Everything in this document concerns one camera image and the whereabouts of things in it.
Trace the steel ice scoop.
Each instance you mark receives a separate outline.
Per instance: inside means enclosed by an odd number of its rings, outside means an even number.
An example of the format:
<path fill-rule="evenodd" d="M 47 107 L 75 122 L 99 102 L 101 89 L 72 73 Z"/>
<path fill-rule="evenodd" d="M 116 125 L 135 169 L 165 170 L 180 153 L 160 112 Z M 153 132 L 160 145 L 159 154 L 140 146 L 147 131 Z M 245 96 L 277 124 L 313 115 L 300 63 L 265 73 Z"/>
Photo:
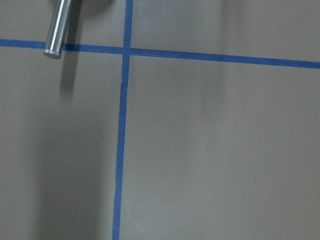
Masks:
<path fill-rule="evenodd" d="M 51 59 L 61 58 L 72 2 L 72 0 L 57 0 L 55 3 L 43 50 L 44 55 Z"/>

